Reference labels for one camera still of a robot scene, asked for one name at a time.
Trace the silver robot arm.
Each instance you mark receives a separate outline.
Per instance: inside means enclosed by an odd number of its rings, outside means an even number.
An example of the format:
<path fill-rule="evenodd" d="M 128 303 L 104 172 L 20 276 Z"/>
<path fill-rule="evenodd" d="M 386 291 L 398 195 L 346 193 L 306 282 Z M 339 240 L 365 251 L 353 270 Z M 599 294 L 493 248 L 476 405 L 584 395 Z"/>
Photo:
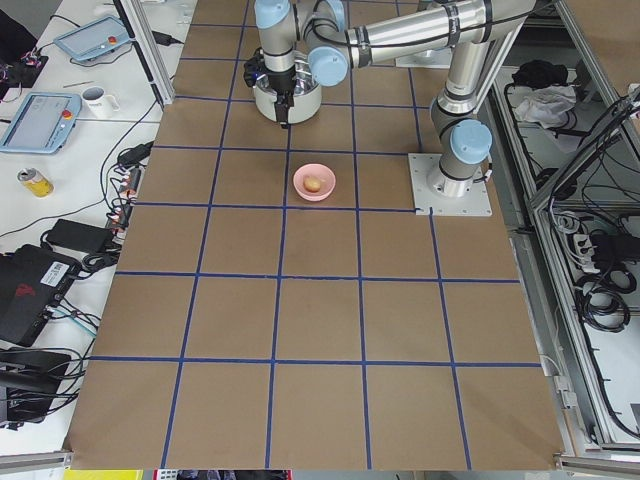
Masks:
<path fill-rule="evenodd" d="M 268 117 L 291 124 L 296 103 L 296 47 L 307 47 L 312 81 L 322 87 L 341 83 L 355 68 L 428 50 L 453 51 L 439 110 L 468 116 L 480 99 L 481 73 L 491 43 L 518 30 L 533 12 L 532 1 L 431 1 L 415 13 L 350 27 L 340 1 L 257 1 L 255 23 L 260 45 L 244 64 L 244 81 L 260 81 L 273 94 Z"/>
<path fill-rule="evenodd" d="M 487 43 L 455 46 L 445 85 L 432 102 L 431 120 L 442 155 L 428 174 L 428 183 L 446 198 L 467 194 L 492 146 L 489 128 L 474 114 L 488 51 Z"/>

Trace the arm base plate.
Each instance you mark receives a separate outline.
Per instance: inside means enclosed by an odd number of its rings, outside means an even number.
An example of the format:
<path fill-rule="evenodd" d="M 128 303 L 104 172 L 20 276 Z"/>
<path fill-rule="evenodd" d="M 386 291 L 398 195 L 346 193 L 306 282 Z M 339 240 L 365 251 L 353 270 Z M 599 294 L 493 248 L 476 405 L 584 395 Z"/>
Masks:
<path fill-rule="evenodd" d="M 425 50 L 397 58 L 395 60 L 395 66 L 399 68 L 448 69 L 450 67 L 452 54 L 453 49 L 451 47 L 438 50 Z"/>
<path fill-rule="evenodd" d="M 466 180 L 452 180 L 440 169 L 440 154 L 410 153 L 414 212 L 422 216 L 490 217 L 493 213 L 482 167 Z"/>

